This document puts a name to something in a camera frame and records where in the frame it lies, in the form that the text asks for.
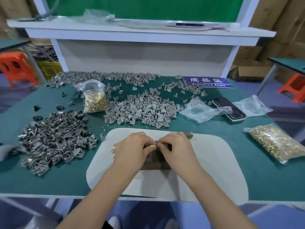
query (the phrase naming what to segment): plastic crate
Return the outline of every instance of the plastic crate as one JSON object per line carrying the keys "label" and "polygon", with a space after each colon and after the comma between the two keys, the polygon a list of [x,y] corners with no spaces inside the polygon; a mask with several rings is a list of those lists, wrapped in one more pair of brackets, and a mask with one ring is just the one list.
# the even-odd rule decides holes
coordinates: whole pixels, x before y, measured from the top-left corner
{"label": "plastic crate", "polygon": [[50,80],[52,77],[63,71],[60,62],[36,61],[36,63],[46,80]]}

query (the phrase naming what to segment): white shoe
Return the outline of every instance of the white shoe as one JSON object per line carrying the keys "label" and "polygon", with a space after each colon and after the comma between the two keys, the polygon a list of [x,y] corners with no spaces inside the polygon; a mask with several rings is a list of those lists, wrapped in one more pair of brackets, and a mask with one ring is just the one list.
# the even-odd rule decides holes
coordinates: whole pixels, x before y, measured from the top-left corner
{"label": "white shoe", "polygon": [[109,219],[108,223],[110,224],[110,226],[113,227],[113,229],[121,229],[121,228],[122,228],[122,227],[121,227],[121,221],[120,221],[119,218],[116,217],[116,216],[112,216],[112,217]]}
{"label": "white shoe", "polygon": [[177,221],[174,219],[168,220],[164,229],[179,229]]}

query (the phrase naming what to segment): white tray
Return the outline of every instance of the white tray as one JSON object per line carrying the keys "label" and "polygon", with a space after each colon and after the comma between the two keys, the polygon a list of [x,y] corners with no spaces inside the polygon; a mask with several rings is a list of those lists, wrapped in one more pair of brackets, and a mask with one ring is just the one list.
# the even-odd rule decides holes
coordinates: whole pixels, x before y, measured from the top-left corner
{"label": "white tray", "polygon": [[[110,150],[113,145],[131,133],[141,131],[154,140],[170,133],[137,128],[111,130],[87,169],[86,179],[91,189],[112,164]],[[227,196],[237,205],[245,204],[249,200],[247,183],[230,146],[220,137],[196,133],[191,143],[200,165],[214,178]],[[173,170],[141,170],[123,194],[163,198],[165,201],[198,201],[186,183]]]}

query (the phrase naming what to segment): shelf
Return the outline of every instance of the shelf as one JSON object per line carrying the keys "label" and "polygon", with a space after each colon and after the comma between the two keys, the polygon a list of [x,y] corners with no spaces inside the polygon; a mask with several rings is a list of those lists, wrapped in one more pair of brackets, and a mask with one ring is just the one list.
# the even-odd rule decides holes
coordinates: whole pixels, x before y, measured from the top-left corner
{"label": "shelf", "polygon": [[120,42],[256,46],[261,37],[272,38],[276,34],[273,31],[251,27],[229,31],[137,29],[120,26],[116,22],[93,25],[69,21],[63,18],[42,22],[7,20],[7,23],[10,27],[25,28],[30,38]]}

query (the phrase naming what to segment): orange stool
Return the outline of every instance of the orange stool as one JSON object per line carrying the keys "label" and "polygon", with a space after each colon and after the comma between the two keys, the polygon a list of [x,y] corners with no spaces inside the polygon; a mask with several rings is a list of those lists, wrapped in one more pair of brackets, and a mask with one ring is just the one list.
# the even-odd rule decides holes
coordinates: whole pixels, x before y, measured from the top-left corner
{"label": "orange stool", "polygon": [[280,89],[278,93],[290,92],[295,95],[293,102],[302,103],[305,100],[305,76],[294,74],[292,78]]}
{"label": "orange stool", "polygon": [[22,52],[0,54],[0,68],[11,87],[15,87],[14,80],[29,80],[32,84],[38,84],[34,70]]}

